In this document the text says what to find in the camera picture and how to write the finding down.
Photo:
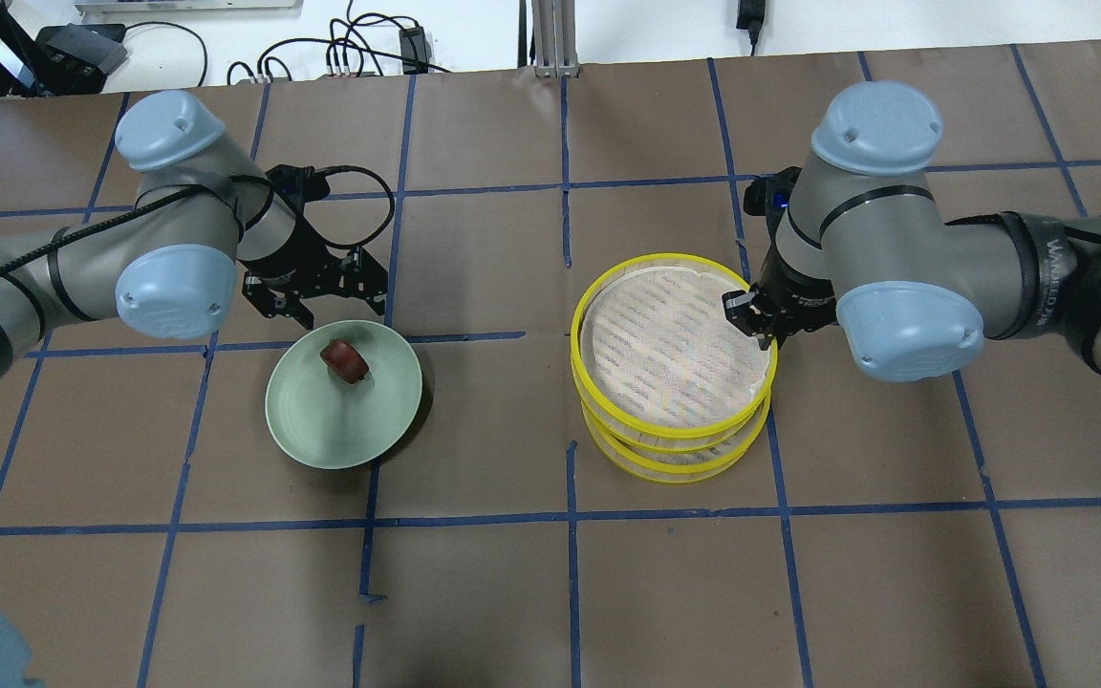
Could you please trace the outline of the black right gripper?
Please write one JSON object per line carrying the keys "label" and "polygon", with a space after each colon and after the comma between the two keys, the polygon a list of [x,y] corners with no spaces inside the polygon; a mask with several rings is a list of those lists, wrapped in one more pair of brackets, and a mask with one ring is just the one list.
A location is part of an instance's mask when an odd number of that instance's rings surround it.
{"label": "black right gripper", "polygon": [[826,280],[764,279],[723,295],[724,319],[760,347],[837,325],[837,301]]}

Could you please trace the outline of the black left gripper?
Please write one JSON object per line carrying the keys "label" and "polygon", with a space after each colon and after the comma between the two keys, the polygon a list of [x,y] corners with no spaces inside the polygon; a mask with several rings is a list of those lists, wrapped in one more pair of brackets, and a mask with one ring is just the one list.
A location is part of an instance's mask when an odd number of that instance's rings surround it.
{"label": "black left gripper", "polygon": [[386,314],[388,270],[363,247],[350,248],[345,256],[328,251],[293,256],[275,277],[257,266],[257,261],[249,263],[241,293],[264,318],[287,318],[314,330],[317,321],[305,302],[325,296],[362,301],[377,316]]}

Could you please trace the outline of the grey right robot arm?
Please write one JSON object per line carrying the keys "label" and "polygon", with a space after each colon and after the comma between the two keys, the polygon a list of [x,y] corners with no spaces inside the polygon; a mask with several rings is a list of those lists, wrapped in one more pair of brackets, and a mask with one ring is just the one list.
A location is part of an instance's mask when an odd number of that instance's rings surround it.
{"label": "grey right robot arm", "polygon": [[770,245],[750,287],[724,294],[728,323],[762,349],[838,326],[857,369],[887,382],[1049,334],[1101,376],[1101,215],[944,221],[923,175],[940,140],[942,114],[909,84],[835,96],[800,168],[746,189]]}

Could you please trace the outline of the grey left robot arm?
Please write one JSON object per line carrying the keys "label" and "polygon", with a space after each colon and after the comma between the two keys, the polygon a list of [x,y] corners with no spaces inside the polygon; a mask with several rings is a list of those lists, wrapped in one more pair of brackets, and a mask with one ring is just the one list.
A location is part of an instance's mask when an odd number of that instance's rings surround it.
{"label": "grey left robot arm", "polygon": [[368,240],[324,238],[305,212],[355,166],[259,170],[187,91],[131,106],[115,144],[141,173],[131,210],[0,236],[0,380],[57,328],[80,323],[117,318],[152,338],[205,338],[227,323],[236,293],[306,330],[306,302],[321,296],[385,313],[388,270]]}

